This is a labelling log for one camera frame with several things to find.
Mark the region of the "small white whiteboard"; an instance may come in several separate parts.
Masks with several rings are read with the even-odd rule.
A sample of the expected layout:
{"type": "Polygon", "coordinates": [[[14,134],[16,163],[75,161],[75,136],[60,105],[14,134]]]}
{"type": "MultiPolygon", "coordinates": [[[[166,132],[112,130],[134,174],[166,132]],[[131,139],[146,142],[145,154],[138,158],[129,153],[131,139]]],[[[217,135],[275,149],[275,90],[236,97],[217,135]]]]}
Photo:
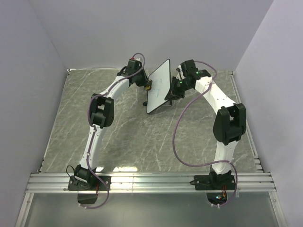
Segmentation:
{"type": "Polygon", "coordinates": [[[166,59],[149,76],[152,81],[151,89],[147,92],[147,114],[151,114],[157,108],[167,102],[166,95],[169,92],[171,84],[170,59],[166,59]]]}

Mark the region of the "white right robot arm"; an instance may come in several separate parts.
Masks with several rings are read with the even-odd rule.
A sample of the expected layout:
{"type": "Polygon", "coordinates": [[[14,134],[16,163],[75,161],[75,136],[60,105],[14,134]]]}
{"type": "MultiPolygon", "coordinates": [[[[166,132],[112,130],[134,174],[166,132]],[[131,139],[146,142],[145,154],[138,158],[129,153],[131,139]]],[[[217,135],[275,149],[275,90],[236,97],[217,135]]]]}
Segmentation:
{"type": "Polygon", "coordinates": [[[236,183],[232,175],[232,158],[239,140],[246,132],[246,107],[230,99],[215,83],[216,76],[211,76],[207,70],[199,70],[196,63],[195,60],[187,60],[178,66],[178,75],[173,77],[165,100],[184,98],[187,90],[194,89],[214,110],[213,134],[217,141],[215,158],[208,163],[210,173],[204,180],[198,177],[194,182],[219,190],[228,183],[236,183]]]}

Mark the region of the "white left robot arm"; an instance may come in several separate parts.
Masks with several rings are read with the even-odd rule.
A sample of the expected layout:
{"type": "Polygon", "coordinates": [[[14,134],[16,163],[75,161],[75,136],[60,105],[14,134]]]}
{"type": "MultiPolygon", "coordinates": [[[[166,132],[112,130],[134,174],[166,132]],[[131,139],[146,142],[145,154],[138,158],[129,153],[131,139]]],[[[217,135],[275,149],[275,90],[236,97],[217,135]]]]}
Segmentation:
{"type": "Polygon", "coordinates": [[[89,137],[82,159],[74,170],[75,180],[79,181],[79,185],[84,190],[91,190],[96,184],[97,164],[94,159],[100,151],[107,128],[113,123],[114,102],[133,83],[139,87],[151,86],[143,66],[138,69],[131,66],[123,67],[108,88],[91,97],[87,113],[89,137]]]}

